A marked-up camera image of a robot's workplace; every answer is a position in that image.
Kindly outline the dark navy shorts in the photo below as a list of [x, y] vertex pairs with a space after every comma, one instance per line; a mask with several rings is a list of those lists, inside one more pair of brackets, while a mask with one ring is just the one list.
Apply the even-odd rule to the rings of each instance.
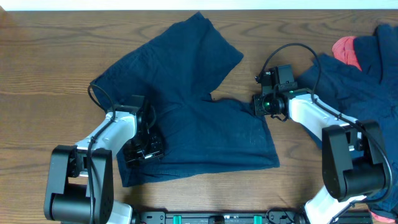
[[146, 97], [164, 139], [161, 159], [128, 167], [117, 156], [124, 187], [198, 174], [279, 167], [271, 132], [248, 103], [213, 100], [211, 92], [243, 55], [196, 13], [125, 55], [94, 80], [108, 107]]

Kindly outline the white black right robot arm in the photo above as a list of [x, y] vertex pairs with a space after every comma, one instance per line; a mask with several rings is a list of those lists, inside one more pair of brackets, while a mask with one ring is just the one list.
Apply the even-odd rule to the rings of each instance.
[[358, 222], [348, 209], [381, 202], [391, 194], [392, 168], [376, 121], [345, 116], [308, 89], [254, 95], [253, 107], [258, 116], [284, 115], [322, 142], [324, 185], [292, 223]]

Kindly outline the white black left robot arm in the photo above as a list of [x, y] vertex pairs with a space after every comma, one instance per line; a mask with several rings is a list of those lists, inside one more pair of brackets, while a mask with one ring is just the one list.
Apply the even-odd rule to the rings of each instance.
[[143, 96], [113, 105], [104, 121], [72, 146], [58, 145], [50, 158], [44, 202], [46, 219], [61, 223], [139, 223], [132, 206], [114, 199], [113, 159], [128, 168], [164, 156], [155, 110]]

